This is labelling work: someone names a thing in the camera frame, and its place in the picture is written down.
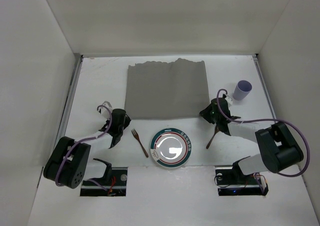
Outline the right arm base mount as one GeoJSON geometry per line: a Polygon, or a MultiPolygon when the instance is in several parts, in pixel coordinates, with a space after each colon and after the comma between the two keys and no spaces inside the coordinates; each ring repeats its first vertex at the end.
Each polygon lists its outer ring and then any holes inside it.
{"type": "Polygon", "coordinates": [[[238,175],[232,167],[216,167],[214,182],[219,196],[266,196],[269,192],[264,175],[238,175]]]}

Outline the grey cloth napkin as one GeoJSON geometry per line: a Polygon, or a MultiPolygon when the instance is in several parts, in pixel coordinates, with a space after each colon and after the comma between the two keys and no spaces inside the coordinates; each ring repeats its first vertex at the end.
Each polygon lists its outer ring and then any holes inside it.
{"type": "Polygon", "coordinates": [[[132,119],[193,118],[209,102],[204,61],[179,58],[128,67],[124,109],[132,119]]]}

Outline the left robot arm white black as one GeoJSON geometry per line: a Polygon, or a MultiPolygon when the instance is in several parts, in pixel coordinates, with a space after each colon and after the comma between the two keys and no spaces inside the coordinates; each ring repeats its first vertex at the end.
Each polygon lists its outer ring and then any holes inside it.
{"type": "Polygon", "coordinates": [[[112,164],[98,156],[120,142],[131,119],[124,109],[99,105],[97,110],[106,119],[100,130],[82,139],[64,136],[56,144],[43,170],[44,178],[56,186],[74,189],[82,181],[107,183],[111,179],[112,164]]]}

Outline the white plate green red rim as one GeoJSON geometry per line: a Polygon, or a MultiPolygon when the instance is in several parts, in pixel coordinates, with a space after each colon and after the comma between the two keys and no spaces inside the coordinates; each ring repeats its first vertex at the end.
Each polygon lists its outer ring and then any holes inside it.
{"type": "Polygon", "coordinates": [[[149,149],[156,164],[176,169],[187,163],[191,156],[192,143],[185,132],[177,128],[165,128],[154,135],[149,149]]]}

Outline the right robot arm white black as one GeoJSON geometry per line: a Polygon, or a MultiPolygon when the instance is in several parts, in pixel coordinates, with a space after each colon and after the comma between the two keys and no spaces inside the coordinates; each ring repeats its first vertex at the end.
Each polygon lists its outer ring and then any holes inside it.
{"type": "Polygon", "coordinates": [[[304,159],[300,146],[284,122],[276,120],[267,128],[262,128],[258,122],[237,122],[239,118],[231,115],[225,98],[211,100],[199,115],[215,125],[215,133],[221,132],[257,144],[259,154],[242,158],[232,164],[232,179],[241,180],[265,171],[280,174],[282,170],[304,159]]]}

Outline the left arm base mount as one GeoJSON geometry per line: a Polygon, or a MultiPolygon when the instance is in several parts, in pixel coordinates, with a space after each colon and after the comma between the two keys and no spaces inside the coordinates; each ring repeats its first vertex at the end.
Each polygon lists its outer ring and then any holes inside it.
{"type": "Polygon", "coordinates": [[[93,179],[95,182],[83,181],[79,195],[82,197],[123,197],[127,193],[127,179],[127,167],[114,167],[108,182],[102,178],[93,179]]]}

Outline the lilac plastic cup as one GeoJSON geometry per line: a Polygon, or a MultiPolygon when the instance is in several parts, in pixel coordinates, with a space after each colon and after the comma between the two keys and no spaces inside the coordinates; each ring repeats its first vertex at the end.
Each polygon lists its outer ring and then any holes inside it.
{"type": "Polygon", "coordinates": [[[252,88],[252,84],[249,81],[239,81],[234,89],[233,98],[237,101],[243,100],[251,92],[252,88]]]}

